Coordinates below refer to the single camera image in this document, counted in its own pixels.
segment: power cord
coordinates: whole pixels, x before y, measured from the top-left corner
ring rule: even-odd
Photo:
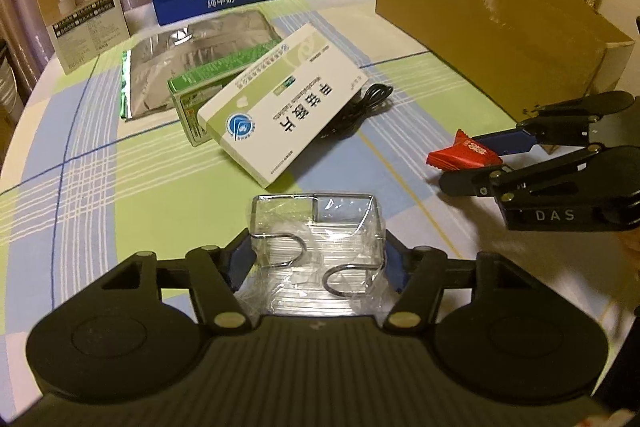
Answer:
[[[394,88],[385,84],[372,84],[364,96],[354,96],[320,133],[321,138],[347,138],[355,133],[365,118],[389,98]]]

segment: metal screw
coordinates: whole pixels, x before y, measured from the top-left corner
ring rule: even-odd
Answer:
[[[213,322],[219,328],[234,330],[242,326],[246,322],[246,318],[238,312],[223,312],[216,315]]]
[[[420,321],[420,315],[412,312],[396,312],[389,316],[389,323],[396,328],[415,328]]]

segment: white product box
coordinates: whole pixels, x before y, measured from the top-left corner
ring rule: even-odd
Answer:
[[[365,73],[306,24],[200,108],[198,122],[266,188],[365,82]]]

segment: blue logo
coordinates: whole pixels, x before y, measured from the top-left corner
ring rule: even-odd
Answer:
[[[255,130],[255,123],[248,114],[237,112],[226,121],[226,130],[234,140],[244,140]]]

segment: plaid tablecloth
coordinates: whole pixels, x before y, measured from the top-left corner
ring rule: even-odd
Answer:
[[[507,232],[492,200],[448,201],[439,195],[437,171],[424,163],[428,152],[450,145],[458,128],[474,135],[513,121],[375,15],[374,3],[258,5],[283,36],[311,22],[371,82],[395,87],[391,110],[367,120],[348,140],[313,144],[271,190],[373,193],[387,228],[410,247],[432,245],[462,259],[473,259],[479,250],[502,253],[596,318],[609,335],[613,357],[640,293],[615,238]],[[145,18],[138,18],[132,24],[144,26]],[[158,31],[146,26],[127,46]],[[153,250],[167,259],[199,245],[226,245],[246,226],[252,197],[263,193],[214,142],[192,148],[175,111],[120,120],[119,60],[125,47],[69,76],[52,62],[2,170],[0,415],[5,419],[39,396],[24,346],[40,318],[135,251]],[[516,164],[545,157],[534,150]],[[187,295],[164,298],[191,313]],[[465,298],[445,295],[444,306]]]

